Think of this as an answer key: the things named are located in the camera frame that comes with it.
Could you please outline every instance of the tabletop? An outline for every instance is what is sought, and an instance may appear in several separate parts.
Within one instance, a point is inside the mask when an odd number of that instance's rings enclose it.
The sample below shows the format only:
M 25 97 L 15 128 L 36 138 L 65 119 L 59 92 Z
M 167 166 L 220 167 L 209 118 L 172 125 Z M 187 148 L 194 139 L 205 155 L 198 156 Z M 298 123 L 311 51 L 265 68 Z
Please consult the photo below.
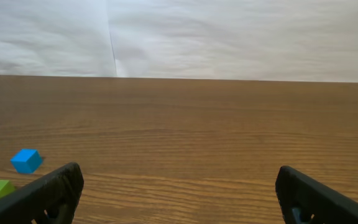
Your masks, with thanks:
M 0 76 L 0 179 L 71 161 L 73 223 L 283 223 L 282 165 L 358 201 L 358 83 Z

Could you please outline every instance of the wooden table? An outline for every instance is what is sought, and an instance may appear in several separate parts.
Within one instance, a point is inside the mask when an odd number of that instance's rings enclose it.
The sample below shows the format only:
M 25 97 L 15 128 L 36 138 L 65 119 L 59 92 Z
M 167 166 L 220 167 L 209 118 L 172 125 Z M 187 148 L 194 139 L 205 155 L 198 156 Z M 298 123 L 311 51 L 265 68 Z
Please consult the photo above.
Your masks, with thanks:
M 358 84 L 0 76 L 0 179 L 70 161 L 74 223 L 283 223 L 282 165 L 358 201 Z

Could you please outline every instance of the blue cube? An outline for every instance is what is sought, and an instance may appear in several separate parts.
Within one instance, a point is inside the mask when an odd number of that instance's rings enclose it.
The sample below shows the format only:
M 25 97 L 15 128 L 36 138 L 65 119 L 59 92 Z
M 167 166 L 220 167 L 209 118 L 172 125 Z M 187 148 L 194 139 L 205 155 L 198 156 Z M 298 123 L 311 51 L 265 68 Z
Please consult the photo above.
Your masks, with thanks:
M 40 154 L 35 149 L 22 149 L 12 159 L 11 163 L 21 174 L 32 174 L 42 163 Z

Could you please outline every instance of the white paper sheet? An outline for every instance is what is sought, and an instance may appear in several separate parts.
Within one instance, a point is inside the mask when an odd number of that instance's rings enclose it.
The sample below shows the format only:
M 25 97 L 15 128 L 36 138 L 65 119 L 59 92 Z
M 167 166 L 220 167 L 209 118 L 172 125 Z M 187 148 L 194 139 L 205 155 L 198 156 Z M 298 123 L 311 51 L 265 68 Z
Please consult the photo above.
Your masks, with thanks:
M 358 82 L 358 1 L 108 0 L 120 77 Z
M 115 76 L 105 0 L 0 0 L 0 74 Z

